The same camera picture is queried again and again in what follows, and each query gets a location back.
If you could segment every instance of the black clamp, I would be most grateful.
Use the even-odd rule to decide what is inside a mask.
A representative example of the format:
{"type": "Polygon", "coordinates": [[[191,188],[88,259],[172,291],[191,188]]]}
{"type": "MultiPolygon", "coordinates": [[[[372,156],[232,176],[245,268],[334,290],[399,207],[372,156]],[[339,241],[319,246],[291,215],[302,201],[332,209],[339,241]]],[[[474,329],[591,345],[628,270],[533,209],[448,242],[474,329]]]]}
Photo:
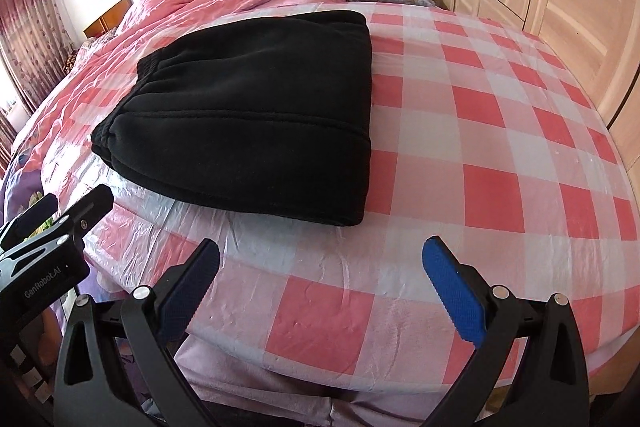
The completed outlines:
{"type": "Polygon", "coordinates": [[[589,388],[584,351],[567,297],[518,299],[490,287],[460,264],[439,237],[424,245],[422,263],[456,329],[476,350],[423,427],[586,427],[589,388]],[[513,341],[528,337],[502,408],[477,418],[500,376],[513,341]]]}
{"type": "Polygon", "coordinates": [[[113,208],[113,194],[98,185],[53,225],[30,237],[58,209],[44,196],[0,230],[0,341],[27,324],[89,275],[82,238],[113,208]]]}
{"type": "Polygon", "coordinates": [[[218,246],[205,239],[187,263],[169,268],[153,288],[139,286],[126,299],[105,303],[79,296],[58,360],[56,427],[217,426],[166,344],[181,338],[219,268],[218,246]],[[142,411],[114,337],[129,341],[166,424],[142,411]]]}

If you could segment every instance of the bed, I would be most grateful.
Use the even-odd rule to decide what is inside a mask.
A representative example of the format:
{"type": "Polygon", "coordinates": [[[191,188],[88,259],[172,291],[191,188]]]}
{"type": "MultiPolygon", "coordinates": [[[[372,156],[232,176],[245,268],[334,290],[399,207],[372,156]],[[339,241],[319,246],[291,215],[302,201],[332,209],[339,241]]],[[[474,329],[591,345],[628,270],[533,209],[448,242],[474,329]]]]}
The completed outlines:
{"type": "MultiPolygon", "coordinates": [[[[623,111],[618,127],[624,121],[623,111]]],[[[640,220],[625,166],[632,183],[638,177],[616,143],[620,153],[544,42],[489,20],[344,0],[143,0],[18,136],[4,219],[19,211],[20,194],[53,192],[64,208],[106,183],[114,210],[85,240],[92,291],[107,298],[154,283],[210,237],[223,265],[190,333],[300,380],[396,393],[446,389],[472,352],[420,267],[422,243],[438,234],[491,284],[526,298],[569,296],[593,373],[640,323],[640,220]],[[243,18],[332,9],[362,13],[372,35],[373,153],[361,225],[170,200],[91,153],[91,130],[151,51],[243,18]]],[[[514,344],[500,384],[523,349],[514,344]]]]}

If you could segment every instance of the metal bolt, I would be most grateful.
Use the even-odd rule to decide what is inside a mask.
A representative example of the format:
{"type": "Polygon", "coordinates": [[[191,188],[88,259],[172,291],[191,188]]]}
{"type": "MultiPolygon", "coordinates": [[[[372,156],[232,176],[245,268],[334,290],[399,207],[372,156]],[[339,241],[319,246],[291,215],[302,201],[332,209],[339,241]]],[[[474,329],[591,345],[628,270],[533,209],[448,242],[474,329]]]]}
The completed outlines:
{"type": "Polygon", "coordinates": [[[82,294],[76,298],[76,306],[82,307],[87,304],[89,304],[89,295],[82,294]]]}
{"type": "Polygon", "coordinates": [[[509,296],[509,290],[504,286],[496,286],[493,293],[494,297],[497,299],[506,299],[509,296]]]}
{"type": "Polygon", "coordinates": [[[139,301],[146,299],[151,294],[151,288],[149,286],[138,286],[133,290],[133,298],[139,301]]]}
{"type": "Polygon", "coordinates": [[[560,306],[567,306],[567,304],[569,304],[569,299],[566,295],[562,295],[561,293],[556,293],[554,295],[554,301],[556,301],[556,304],[560,306]]]}

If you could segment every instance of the folded black pants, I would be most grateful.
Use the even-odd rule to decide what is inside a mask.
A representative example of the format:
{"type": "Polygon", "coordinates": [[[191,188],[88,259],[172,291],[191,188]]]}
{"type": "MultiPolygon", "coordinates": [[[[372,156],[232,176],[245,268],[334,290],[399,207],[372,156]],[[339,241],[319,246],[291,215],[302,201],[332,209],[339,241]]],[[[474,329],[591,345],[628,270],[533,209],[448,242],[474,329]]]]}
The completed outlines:
{"type": "Polygon", "coordinates": [[[185,35],[138,63],[92,133],[128,180],[214,208],[361,222],[369,187],[371,43],[335,10],[185,35]]]}

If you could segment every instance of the pink quilt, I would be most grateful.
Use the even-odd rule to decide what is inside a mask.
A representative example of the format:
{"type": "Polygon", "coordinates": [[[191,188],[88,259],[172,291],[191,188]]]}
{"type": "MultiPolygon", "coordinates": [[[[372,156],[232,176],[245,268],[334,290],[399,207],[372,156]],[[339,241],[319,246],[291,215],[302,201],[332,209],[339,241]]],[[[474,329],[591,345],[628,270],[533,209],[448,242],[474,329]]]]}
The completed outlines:
{"type": "MultiPolygon", "coordinates": [[[[524,298],[569,296],[590,356],[640,323],[639,221],[628,178],[599,115],[545,44],[423,7],[180,6],[106,44],[33,122],[24,169],[42,169],[44,189],[62,207],[98,183],[113,188],[113,212],[86,237],[86,255],[106,280],[127,290],[154,283],[210,237],[222,269],[190,332],[278,373],[361,391],[442,389],[472,352],[421,267],[422,244],[434,234],[489,284],[524,298]],[[174,201],[91,153],[92,128],[151,51],[241,18],[331,9],[363,13],[372,35],[373,153],[361,225],[174,201]]],[[[523,347],[514,345],[502,383],[523,347]]]]}
{"type": "Polygon", "coordinates": [[[139,36],[148,30],[153,30],[159,22],[171,23],[174,14],[178,12],[190,12],[194,9],[207,12],[210,20],[230,13],[238,13],[255,9],[257,7],[277,7],[292,6],[296,4],[308,4],[318,2],[343,2],[344,0],[140,0],[134,4],[124,16],[116,35],[119,39],[111,46],[105,47],[107,42],[112,39],[104,39],[102,36],[97,41],[86,42],[78,51],[76,64],[71,75],[62,80],[47,97],[47,100],[40,105],[36,113],[30,118],[27,125],[20,130],[14,141],[13,150],[22,146],[24,149],[27,145],[25,140],[31,137],[29,145],[34,143],[33,134],[35,129],[44,129],[41,124],[36,126],[40,121],[44,108],[49,107],[50,103],[57,99],[62,90],[68,90],[69,86],[75,86],[76,81],[84,78],[84,74],[80,71],[81,67],[87,63],[89,58],[93,57],[109,57],[111,52],[119,47],[121,42],[126,46],[131,45],[139,36]]]}

